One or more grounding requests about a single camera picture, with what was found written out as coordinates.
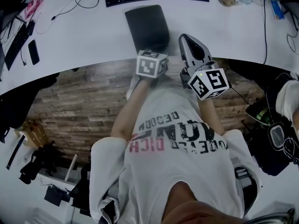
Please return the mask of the person's right forearm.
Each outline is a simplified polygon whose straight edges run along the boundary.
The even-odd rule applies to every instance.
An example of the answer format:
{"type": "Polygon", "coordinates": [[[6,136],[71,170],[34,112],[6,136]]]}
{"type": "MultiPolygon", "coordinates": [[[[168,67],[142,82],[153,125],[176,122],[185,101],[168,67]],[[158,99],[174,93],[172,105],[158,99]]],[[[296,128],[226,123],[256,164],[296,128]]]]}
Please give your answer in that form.
{"type": "Polygon", "coordinates": [[[225,133],[225,130],[216,112],[213,100],[207,99],[201,101],[198,99],[198,104],[201,113],[201,119],[203,120],[203,122],[205,122],[219,135],[223,135],[225,133]]]}

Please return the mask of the black smartphone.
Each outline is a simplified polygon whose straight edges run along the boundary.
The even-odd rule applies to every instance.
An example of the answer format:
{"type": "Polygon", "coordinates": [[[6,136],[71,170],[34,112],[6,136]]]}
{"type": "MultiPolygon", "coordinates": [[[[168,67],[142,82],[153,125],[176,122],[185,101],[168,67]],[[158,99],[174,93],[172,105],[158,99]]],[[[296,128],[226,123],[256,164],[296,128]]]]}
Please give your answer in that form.
{"type": "Polygon", "coordinates": [[[30,54],[30,58],[32,61],[33,65],[36,65],[37,63],[40,62],[40,58],[38,55],[38,51],[37,51],[37,46],[36,46],[36,41],[32,40],[29,44],[28,44],[28,50],[29,50],[29,54],[30,54]]]}

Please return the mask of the pink snack packet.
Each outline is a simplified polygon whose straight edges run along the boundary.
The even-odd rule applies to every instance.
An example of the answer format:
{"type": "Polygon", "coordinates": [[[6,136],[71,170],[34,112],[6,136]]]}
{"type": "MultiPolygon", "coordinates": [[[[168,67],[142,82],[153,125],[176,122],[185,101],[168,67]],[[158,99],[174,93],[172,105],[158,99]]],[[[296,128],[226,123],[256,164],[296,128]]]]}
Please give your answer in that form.
{"type": "Polygon", "coordinates": [[[43,0],[31,0],[26,8],[24,9],[25,20],[28,21],[33,13],[38,9],[42,4],[43,0]]]}

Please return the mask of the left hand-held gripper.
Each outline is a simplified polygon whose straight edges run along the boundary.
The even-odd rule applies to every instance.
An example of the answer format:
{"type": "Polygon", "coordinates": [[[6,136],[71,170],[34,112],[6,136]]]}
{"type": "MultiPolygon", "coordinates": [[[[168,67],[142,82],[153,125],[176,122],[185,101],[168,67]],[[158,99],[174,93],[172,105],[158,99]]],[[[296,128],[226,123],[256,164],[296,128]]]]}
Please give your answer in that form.
{"type": "Polygon", "coordinates": [[[136,75],[141,77],[159,78],[168,70],[169,47],[157,52],[155,50],[138,50],[136,75]]]}

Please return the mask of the long white and black bar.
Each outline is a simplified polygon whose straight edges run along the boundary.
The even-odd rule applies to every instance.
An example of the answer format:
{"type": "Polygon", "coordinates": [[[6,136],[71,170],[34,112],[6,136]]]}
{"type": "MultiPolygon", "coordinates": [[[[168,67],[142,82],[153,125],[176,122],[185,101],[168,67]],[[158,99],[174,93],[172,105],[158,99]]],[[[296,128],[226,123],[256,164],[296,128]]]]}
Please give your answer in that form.
{"type": "Polygon", "coordinates": [[[19,141],[18,141],[18,143],[17,143],[17,145],[16,145],[16,147],[15,147],[15,149],[14,149],[14,151],[13,151],[13,153],[12,153],[10,159],[9,159],[9,161],[8,161],[8,164],[6,166],[7,170],[10,169],[11,164],[12,164],[12,162],[13,162],[13,160],[14,160],[14,158],[15,158],[15,156],[16,156],[16,154],[17,154],[17,152],[18,152],[19,148],[21,147],[21,145],[22,145],[22,143],[23,143],[24,140],[25,140],[25,135],[22,135],[20,137],[20,139],[19,139],[19,141]]]}

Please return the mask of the blue packet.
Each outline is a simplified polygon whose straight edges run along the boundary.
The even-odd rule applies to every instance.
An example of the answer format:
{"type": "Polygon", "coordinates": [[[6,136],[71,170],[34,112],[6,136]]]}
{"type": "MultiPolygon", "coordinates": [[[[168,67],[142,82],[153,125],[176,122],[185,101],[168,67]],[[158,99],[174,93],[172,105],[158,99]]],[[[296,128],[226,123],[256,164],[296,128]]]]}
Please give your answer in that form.
{"type": "Polygon", "coordinates": [[[269,3],[270,3],[270,6],[271,6],[273,15],[274,15],[274,19],[275,20],[284,20],[285,15],[284,15],[284,12],[282,11],[280,1],[270,0],[269,3]]]}

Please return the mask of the black monitor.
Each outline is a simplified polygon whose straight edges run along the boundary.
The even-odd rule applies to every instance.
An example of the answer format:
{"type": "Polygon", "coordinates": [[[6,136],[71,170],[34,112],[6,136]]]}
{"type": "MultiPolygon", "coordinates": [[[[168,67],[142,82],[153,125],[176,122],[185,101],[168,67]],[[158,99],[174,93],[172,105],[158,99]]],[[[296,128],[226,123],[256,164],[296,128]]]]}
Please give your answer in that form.
{"type": "Polygon", "coordinates": [[[0,0],[0,34],[27,5],[25,0],[0,0]]]}

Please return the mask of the person's left forearm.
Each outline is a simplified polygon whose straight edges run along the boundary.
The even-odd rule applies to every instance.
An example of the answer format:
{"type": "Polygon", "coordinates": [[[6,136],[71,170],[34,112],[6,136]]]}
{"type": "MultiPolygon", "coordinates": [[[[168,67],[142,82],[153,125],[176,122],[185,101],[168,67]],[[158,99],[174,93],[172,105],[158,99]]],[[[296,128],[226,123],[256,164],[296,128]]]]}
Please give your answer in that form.
{"type": "Polygon", "coordinates": [[[152,80],[151,78],[143,78],[138,82],[113,124],[111,137],[122,138],[126,141],[131,139],[136,120],[148,95],[152,80]]]}

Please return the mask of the white desk leg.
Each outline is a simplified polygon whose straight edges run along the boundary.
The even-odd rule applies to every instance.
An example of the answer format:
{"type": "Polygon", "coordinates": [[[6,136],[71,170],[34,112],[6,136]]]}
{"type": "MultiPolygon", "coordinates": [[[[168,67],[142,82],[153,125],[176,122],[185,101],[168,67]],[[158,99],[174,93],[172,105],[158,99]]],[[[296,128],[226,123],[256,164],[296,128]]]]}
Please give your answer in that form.
{"type": "Polygon", "coordinates": [[[72,159],[72,161],[71,161],[70,167],[69,167],[69,169],[68,169],[68,171],[66,173],[66,176],[64,178],[65,182],[68,181],[68,179],[70,177],[70,174],[71,174],[71,171],[73,170],[73,168],[74,168],[74,166],[75,166],[75,164],[77,162],[77,159],[78,159],[78,154],[75,154],[74,157],[73,157],[73,159],[72,159]]]}

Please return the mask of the green and black bag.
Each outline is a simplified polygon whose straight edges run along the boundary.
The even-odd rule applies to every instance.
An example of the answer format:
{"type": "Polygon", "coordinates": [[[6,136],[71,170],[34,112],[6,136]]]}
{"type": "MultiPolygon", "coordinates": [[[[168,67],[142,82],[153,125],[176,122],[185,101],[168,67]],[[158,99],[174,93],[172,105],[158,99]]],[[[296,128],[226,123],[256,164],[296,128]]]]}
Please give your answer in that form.
{"type": "Polygon", "coordinates": [[[245,111],[251,118],[264,126],[270,126],[272,124],[270,112],[268,108],[263,105],[254,103],[249,105],[245,111]]]}

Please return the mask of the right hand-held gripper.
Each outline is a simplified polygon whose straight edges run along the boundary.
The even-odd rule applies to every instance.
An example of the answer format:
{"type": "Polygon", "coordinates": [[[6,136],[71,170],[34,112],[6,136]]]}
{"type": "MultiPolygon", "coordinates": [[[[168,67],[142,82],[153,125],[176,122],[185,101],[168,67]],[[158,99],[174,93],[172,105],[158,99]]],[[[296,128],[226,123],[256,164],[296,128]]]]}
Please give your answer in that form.
{"type": "Polygon", "coordinates": [[[185,89],[193,90],[201,101],[218,97],[229,89],[224,69],[212,60],[202,42],[191,35],[182,34],[178,43],[182,60],[187,66],[180,73],[185,89]]]}

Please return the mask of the person's grey trousers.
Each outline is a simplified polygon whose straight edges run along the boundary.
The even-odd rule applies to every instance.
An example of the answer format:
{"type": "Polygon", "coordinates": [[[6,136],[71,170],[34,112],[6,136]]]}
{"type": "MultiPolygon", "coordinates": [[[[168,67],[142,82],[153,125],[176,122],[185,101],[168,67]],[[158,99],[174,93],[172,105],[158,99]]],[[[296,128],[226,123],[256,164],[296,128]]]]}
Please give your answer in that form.
{"type": "MultiPolygon", "coordinates": [[[[129,90],[127,91],[126,98],[129,100],[131,94],[137,87],[138,83],[141,81],[143,77],[139,77],[138,75],[134,74],[131,82],[129,90]]],[[[173,79],[172,77],[168,76],[167,74],[161,75],[158,79],[153,79],[150,85],[149,94],[157,93],[158,91],[163,92],[174,92],[174,94],[181,95],[188,100],[195,101],[196,96],[195,93],[190,89],[184,89],[182,83],[178,79],[173,79]]]]}

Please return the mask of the black rimmed oval device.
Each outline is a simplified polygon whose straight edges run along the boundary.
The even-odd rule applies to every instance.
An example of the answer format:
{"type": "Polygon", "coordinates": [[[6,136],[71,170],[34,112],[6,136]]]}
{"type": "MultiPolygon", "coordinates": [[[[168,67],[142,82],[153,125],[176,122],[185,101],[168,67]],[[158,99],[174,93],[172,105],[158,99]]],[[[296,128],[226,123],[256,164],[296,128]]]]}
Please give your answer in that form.
{"type": "Polygon", "coordinates": [[[283,149],[285,141],[284,125],[282,122],[277,122],[268,127],[268,138],[272,148],[275,151],[283,149]]]}

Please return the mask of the white printed t-shirt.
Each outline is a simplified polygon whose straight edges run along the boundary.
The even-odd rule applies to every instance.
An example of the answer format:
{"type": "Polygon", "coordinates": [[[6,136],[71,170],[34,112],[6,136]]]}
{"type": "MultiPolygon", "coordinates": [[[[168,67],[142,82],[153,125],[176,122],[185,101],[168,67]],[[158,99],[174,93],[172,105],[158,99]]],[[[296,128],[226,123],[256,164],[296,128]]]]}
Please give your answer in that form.
{"type": "Polygon", "coordinates": [[[129,141],[106,137],[91,149],[89,206],[97,223],[158,224],[171,188],[244,217],[260,188],[260,169],[239,130],[217,134],[197,100],[158,91],[147,96],[129,141]]]}

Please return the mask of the black mouse pad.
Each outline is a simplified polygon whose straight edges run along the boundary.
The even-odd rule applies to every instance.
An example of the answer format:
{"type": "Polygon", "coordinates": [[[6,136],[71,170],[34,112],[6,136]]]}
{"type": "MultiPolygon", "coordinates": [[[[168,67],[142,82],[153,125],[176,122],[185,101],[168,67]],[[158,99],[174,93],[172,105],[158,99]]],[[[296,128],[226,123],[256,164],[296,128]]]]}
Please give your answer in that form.
{"type": "Polygon", "coordinates": [[[160,5],[132,9],[125,12],[125,16],[137,52],[166,52],[170,35],[160,5]]]}

